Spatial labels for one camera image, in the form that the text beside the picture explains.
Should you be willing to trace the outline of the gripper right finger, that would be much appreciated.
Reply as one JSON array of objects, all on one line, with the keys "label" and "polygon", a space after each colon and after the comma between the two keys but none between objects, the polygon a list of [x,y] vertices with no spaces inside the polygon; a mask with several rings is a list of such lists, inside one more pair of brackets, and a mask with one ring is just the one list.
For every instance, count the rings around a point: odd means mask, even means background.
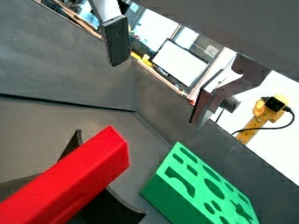
[{"label": "gripper right finger", "polygon": [[237,53],[200,87],[190,112],[190,125],[198,129],[216,113],[217,108],[232,113],[239,106],[233,96],[256,88],[269,72],[269,68]]}]

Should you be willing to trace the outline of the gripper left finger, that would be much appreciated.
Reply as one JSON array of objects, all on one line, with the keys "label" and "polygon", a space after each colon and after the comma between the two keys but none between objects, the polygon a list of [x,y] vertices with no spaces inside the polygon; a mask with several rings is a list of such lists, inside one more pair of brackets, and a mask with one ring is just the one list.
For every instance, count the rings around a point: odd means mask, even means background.
[{"label": "gripper left finger", "polygon": [[112,67],[129,57],[128,21],[117,0],[88,0],[98,20],[100,35],[105,41],[106,56]]}]

